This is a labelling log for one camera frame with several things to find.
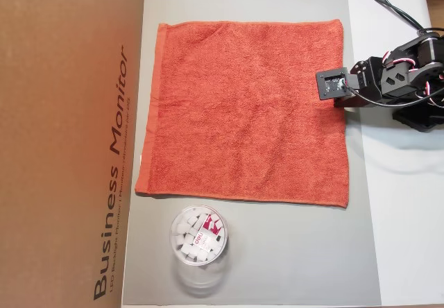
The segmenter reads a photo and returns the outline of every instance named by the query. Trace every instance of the black cable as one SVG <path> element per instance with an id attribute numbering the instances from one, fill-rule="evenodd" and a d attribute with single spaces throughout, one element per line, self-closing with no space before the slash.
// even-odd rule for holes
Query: black cable
<path id="1" fill-rule="evenodd" d="M 421 29 L 422 26 L 410 15 L 408 15 L 405 11 L 401 10 L 400 8 L 394 6 L 392 3 L 386 0 L 374 0 L 378 2 L 379 4 L 386 6 L 387 8 L 391 8 L 397 15 L 399 15 L 401 18 L 403 18 L 406 22 L 408 22 L 411 26 L 416 28 L 417 30 Z"/>
<path id="2" fill-rule="evenodd" d="M 440 31 L 440 32 L 444 32 L 444 28 L 441 28 L 441 27 L 422 28 L 422 29 L 418 30 L 418 35 L 424 35 L 424 34 L 427 33 L 428 31 Z"/>
<path id="3" fill-rule="evenodd" d="M 363 95 L 361 95 L 360 93 L 356 92 L 353 88 L 351 88 L 351 87 L 349 87 L 349 86 L 347 86 L 347 85 L 346 85 L 346 87 L 347 87 L 347 88 L 348 88 L 348 89 L 349 89 L 354 95 L 360 97 L 361 99 L 363 99 L 363 100 L 365 100 L 365 101 L 367 101 L 367 102 L 369 102 L 369 103 L 372 103 L 372 104 L 374 104 L 374 105 L 378 105 L 378 106 L 380 106 L 380 107 L 385 107 L 385 108 L 404 108 L 404 107 L 410 107 L 411 105 L 417 105 L 417 104 L 422 103 L 422 102 L 424 102 L 424 101 L 430 99 L 431 97 L 433 97 L 433 96 L 435 96 L 435 95 L 441 93 L 442 91 L 444 91 L 444 87 L 443 87 L 443 88 L 441 88 L 441 89 L 439 89 L 439 90 L 437 90 L 437 91 L 431 93 L 430 95 L 424 96 L 423 98 L 421 98 L 421 99 L 419 99 L 419 100 L 415 100 L 415 101 L 408 102 L 408 103 L 400 103 L 400 104 L 398 104 L 398 105 L 387 105 L 387 104 L 385 104 L 385 103 L 379 103 L 379 102 L 376 102 L 376 101 L 373 101 L 373 100 L 367 99 L 365 96 L 363 96 Z"/>
<path id="4" fill-rule="evenodd" d="M 415 29 L 417 29 L 417 30 L 422 29 L 422 26 L 420 25 L 420 23 L 418 23 L 411 15 L 407 14 L 405 11 L 401 10 L 397 6 L 394 6 L 392 3 L 390 3 L 389 0 L 374 0 L 374 1 L 376 1 L 378 4 L 381 4 L 385 7 L 393 10 L 394 13 L 396 13 L 401 18 L 403 18 L 403 20 L 408 22 Z"/>

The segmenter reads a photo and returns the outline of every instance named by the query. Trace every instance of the cable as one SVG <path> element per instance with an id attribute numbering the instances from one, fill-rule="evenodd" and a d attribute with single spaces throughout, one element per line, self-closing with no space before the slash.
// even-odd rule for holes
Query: cable
<path id="1" fill-rule="evenodd" d="M 422 29 L 426 29 L 426 28 L 423 28 L 420 25 L 420 23 L 418 23 L 411 15 L 407 14 L 405 11 L 401 10 L 397 6 L 394 6 L 392 3 L 390 3 L 389 0 L 374 0 L 374 1 L 376 1 L 377 3 L 379 3 L 383 6 L 386 6 L 387 8 L 392 9 L 394 13 L 399 15 L 401 18 L 403 18 L 403 20 L 408 22 L 412 27 L 414 27 L 418 31 L 422 30 Z"/>
<path id="2" fill-rule="evenodd" d="M 423 99 L 423 98 L 424 98 L 423 96 L 418 95 L 418 91 L 415 92 L 415 95 L 416 95 L 417 98 L 420 98 L 420 99 Z M 430 98 L 430 101 L 431 101 L 432 103 L 428 103 L 428 105 L 434 105 L 435 107 L 438 107 L 438 108 L 442 108 L 442 109 L 444 109 L 444 105 L 438 105 L 438 104 L 436 104 L 436 102 L 433 101 L 432 98 Z"/>
<path id="3" fill-rule="evenodd" d="M 430 95 L 430 83 L 428 81 L 425 82 L 425 93 L 426 93 L 426 95 Z M 430 102 L 429 103 L 430 105 L 434 105 L 438 108 L 444 108 L 444 106 L 437 104 L 434 101 L 434 99 L 432 99 L 432 98 L 430 98 L 429 102 Z"/>
<path id="4" fill-rule="evenodd" d="M 424 35 L 424 34 L 427 33 L 428 31 L 440 31 L 440 32 L 444 32 L 444 28 L 440 28 L 440 27 L 429 27 L 429 28 L 418 29 L 418 35 Z"/>
<path id="5" fill-rule="evenodd" d="M 421 98 L 421 99 L 419 99 L 419 100 L 415 100 L 415 101 L 408 102 L 408 103 L 400 103 L 400 104 L 398 104 L 398 105 L 387 105 L 387 104 L 385 104 L 385 103 L 379 103 L 379 102 L 376 102 L 376 101 L 373 101 L 373 100 L 367 99 L 365 96 L 363 96 L 363 95 L 361 95 L 360 93 L 356 92 L 353 88 L 347 86 L 347 83 L 345 83 L 345 86 L 346 86 L 346 87 L 347 87 L 347 88 L 348 88 L 348 89 L 349 89 L 354 95 L 360 97 L 361 99 L 363 99 L 363 100 L 365 100 L 365 101 L 367 101 L 367 102 L 369 102 L 369 103 L 372 103 L 372 104 L 374 104 L 374 105 L 378 105 L 378 106 L 380 106 L 380 107 L 385 107 L 385 108 L 404 108 L 404 107 L 410 107 L 411 105 L 417 105 L 417 104 L 422 103 L 422 102 L 424 102 L 424 101 L 430 99 L 431 97 L 433 97 L 433 96 L 435 96 L 435 95 L 437 95 L 437 94 L 439 94 L 439 93 L 441 93 L 441 92 L 444 91 L 444 87 L 443 87 L 443 88 L 437 90 L 436 92 L 433 92 L 433 93 L 430 94 L 430 95 L 424 96 L 423 98 Z"/>

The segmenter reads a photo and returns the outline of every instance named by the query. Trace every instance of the towel hem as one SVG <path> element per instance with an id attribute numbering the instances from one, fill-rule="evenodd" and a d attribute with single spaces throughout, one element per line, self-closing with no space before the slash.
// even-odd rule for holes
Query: towel hem
<path id="1" fill-rule="evenodd" d="M 148 195 L 181 195 L 181 196 L 197 196 L 197 197 L 207 197 L 207 198 L 216 198 L 223 200 L 244 200 L 250 202 L 261 202 L 261 203 L 291 203 L 291 204 L 310 204 L 310 205 L 324 205 L 324 206 L 337 206 L 342 207 L 344 209 L 348 206 L 348 200 L 345 203 L 338 203 L 337 201 L 328 201 L 328 200 L 296 200 L 294 198 L 269 198 L 267 200 L 262 200 L 253 197 L 245 197 L 245 196 L 226 196 L 221 194 L 200 194 L 196 192 L 185 192 L 185 191 L 149 191 L 145 190 L 137 190 L 137 193 L 148 194 Z"/>
<path id="2" fill-rule="evenodd" d="M 151 160 L 153 158 L 154 139 L 157 130 L 157 119 L 159 113 L 159 93 L 160 78 L 162 72 L 162 61 L 164 55 L 164 44 L 167 38 L 167 25 L 160 24 L 157 30 L 157 40 L 155 45 L 155 59 L 153 67 L 153 79 L 151 81 L 151 96 L 148 111 L 148 121 L 146 122 L 146 136 L 142 151 L 139 177 L 135 190 L 147 190 L 151 177 Z"/>

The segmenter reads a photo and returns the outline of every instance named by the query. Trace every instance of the white surface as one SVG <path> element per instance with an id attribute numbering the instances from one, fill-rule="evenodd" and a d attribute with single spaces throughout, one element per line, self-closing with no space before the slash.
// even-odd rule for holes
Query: white surface
<path id="1" fill-rule="evenodd" d="M 348 1 L 355 60 L 416 36 L 373 0 Z M 429 26 L 425 0 L 390 1 Z M 375 108 L 361 110 L 361 121 L 382 304 L 442 303 L 444 130 L 416 132 Z"/>

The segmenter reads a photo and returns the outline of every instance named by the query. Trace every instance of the red label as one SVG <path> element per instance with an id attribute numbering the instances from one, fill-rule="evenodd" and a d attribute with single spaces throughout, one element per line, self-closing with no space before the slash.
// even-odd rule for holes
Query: red label
<path id="1" fill-rule="evenodd" d="M 214 223 L 213 223 L 213 226 L 211 226 L 211 222 L 212 222 L 211 215 L 209 215 L 209 216 L 207 216 L 207 219 L 203 223 L 202 227 L 204 227 L 206 230 L 209 230 L 211 233 L 217 235 L 219 233 L 219 230 L 221 230 L 221 229 L 220 228 L 217 229 L 217 227 Z"/>

